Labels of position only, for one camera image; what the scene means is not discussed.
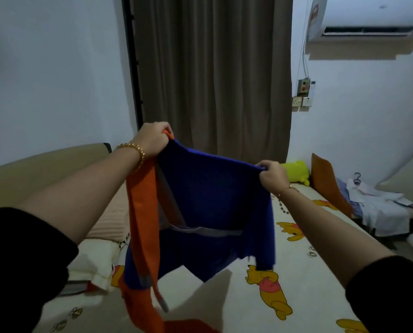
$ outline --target curtain fold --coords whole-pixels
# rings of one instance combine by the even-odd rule
[[[133,0],[145,122],[188,147],[285,162],[293,0]]]

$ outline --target wall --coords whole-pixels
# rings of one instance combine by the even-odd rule
[[[0,165],[136,132],[121,0],[0,0]]]
[[[312,1],[294,0],[293,84],[304,77],[301,49]],[[350,49],[334,45],[328,59],[308,61],[316,96],[309,112],[293,113],[287,161],[310,164],[314,152],[329,160],[341,179],[360,172],[361,179],[376,184],[413,156],[413,52],[375,60],[362,56],[365,48],[359,45],[359,59],[344,59],[338,56],[344,48]]]

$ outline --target white air conditioner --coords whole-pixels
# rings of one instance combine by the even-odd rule
[[[413,0],[313,0],[307,39],[413,39]]]

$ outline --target gold bracelet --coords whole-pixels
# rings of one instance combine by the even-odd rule
[[[140,163],[138,164],[138,167],[131,174],[137,173],[138,170],[140,169],[140,167],[142,167],[143,161],[145,161],[145,152],[143,151],[143,149],[140,146],[138,146],[136,144],[131,144],[129,142],[127,142],[126,144],[118,145],[116,149],[124,148],[124,147],[134,148],[137,152],[140,153]]]
[[[287,188],[282,189],[281,192],[276,195],[276,197],[278,198],[279,201],[281,200],[281,194],[282,194],[285,190],[290,189],[290,188],[292,188],[292,189],[294,189],[294,190],[296,190],[296,191],[299,191],[297,188],[294,188],[292,185],[290,185],[290,186],[288,186]]]

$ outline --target forearm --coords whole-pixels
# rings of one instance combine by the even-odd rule
[[[121,148],[32,195],[17,208],[43,219],[79,244],[139,161],[136,150]]]
[[[343,287],[362,268],[393,253],[294,189],[280,193],[291,216]]]

